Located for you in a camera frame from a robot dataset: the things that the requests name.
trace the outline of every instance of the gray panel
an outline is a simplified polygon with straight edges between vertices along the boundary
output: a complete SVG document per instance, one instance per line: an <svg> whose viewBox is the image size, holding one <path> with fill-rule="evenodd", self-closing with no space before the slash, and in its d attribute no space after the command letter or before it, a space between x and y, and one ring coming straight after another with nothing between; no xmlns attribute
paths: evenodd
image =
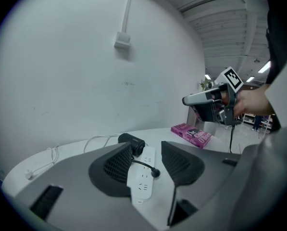
<svg viewBox="0 0 287 231"><path fill-rule="evenodd" d="M277 207L279 210L281 207L276 205L286 193L287 128L282 128L278 133L269 135L258 146L247 185L232 213L232 229L245 228L250 223L262 220L271 210Z"/></svg>
<svg viewBox="0 0 287 231"><path fill-rule="evenodd" d="M230 177L202 209L185 221L173 226L171 230L184 231L192 228L196 230L230 230L231 215L247 183L250 168L257 152L256 146L245 148Z"/></svg>
<svg viewBox="0 0 287 231"><path fill-rule="evenodd" d="M27 207L49 186L63 188L50 212L47 222L65 231L80 230L144 230L154 228L132 206L129 197L110 197L99 191L90 181L91 163L123 144L67 158L24 188L16 199Z"/></svg>
<svg viewBox="0 0 287 231"><path fill-rule="evenodd" d="M198 156L205 164L203 174L193 184L189 186L178 186L176 189L178 199L180 197L186 199L196 208L200 209L222 186L223 182L230 176L235 168L222 163L222 161L226 158L238 161L240 155L202 150L175 142L169 143L190 154Z"/></svg>

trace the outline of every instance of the cable plug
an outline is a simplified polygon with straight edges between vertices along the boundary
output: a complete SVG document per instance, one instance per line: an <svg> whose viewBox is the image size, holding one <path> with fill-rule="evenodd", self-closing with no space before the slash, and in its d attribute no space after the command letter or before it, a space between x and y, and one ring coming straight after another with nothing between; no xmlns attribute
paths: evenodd
<svg viewBox="0 0 287 231"><path fill-rule="evenodd" d="M151 169L151 175L153 176L153 178L157 178L161 175L161 172L159 169L152 168Z"/></svg>
<svg viewBox="0 0 287 231"><path fill-rule="evenodd" d="M27 169L25 172L25 177L30 180L33 177L33 172Z"/></svg>
<svg viewBox="0 0 287 231"><path fill-rule="evenodd" d="M123 33L123 32L117 32L114 46L116 48L129 49L130 35Z"/></svg>

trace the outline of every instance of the pink box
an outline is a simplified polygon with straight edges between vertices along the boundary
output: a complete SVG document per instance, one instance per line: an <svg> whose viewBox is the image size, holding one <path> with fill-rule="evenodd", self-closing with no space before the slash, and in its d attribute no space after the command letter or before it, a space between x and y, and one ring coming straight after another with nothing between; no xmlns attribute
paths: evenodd
<svg viewBox="0 0 287 231"><path fill-rule="evenodd" d="M210 133L204 132L186 123L171 127L171 132L201 149L208 143L208 141L210 141L212 137Z"/></svg>

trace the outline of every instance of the white tabletop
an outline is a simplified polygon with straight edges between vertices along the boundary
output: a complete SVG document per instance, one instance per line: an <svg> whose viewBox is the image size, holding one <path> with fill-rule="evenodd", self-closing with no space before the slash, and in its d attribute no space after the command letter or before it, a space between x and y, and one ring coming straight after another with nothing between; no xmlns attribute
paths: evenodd
<svg viewBox="0 0 287 231"><path fill-rule="evenodd" d="M141 205L136 204L133 201L133 205L155 228L158 230L165 230L168 228L166 224L172 203L174 184L164 165L162 164L161 141L174 141L193 147L194 145L173 134L170 131L170 128L134 131L129 132L129 134L144 140L149 146L155 148L155 168L161 171L160 177L154 179L152 197ZM118 137L110 138L107 145L116 144L117 138ZM106 140L106 138L95 138L91 140L86 148L86 152L102 148ZM59 146L59 158L57 162L68 157L82 154L86 142L87 140ZM207 143L204 149L228 152L228 146L225 146L220 139L214 136L212 136L211 140ZM51 161L51 150L42 151L22 161L16 165L5 177L2 184L3 191L11 196L16 196L26 185L31 182L30 180L26 179L25 172L27 170L33 171L34 169L50 163Z"/></svg>

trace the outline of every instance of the person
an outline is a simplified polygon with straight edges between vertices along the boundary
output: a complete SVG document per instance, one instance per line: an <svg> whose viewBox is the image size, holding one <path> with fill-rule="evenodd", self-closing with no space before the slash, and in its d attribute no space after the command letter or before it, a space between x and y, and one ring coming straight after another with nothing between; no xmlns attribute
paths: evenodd
<svg viewBox="0 0 287 231"><path fill-rule="evenodd" d="M259 132L258 129L259 129L260 123L261 123L261 121L262 121L262 118L263 118L263 116L261 116L261 115L256 115L256 116L255 116L255 118L254 118L254 124L253 124L253 127L252 127L252 130L251 130L251 131Z"/></svg>
<svg viewBox="0 0 287 231"><path fill-rule="evenodd" d="M266 83L255 90L242 90L237 94L237 103L234 107L234 116L250 113L258 116L274 114L274 110L265 96L265 91L284 68L287 62L287 0L268 0L269 12L267 15L268 29L266 37L270 52L271 67ZM228 94L222 92L223 103L228 102ZM280 129L276 115L273 118L272 130Z"/></svg>

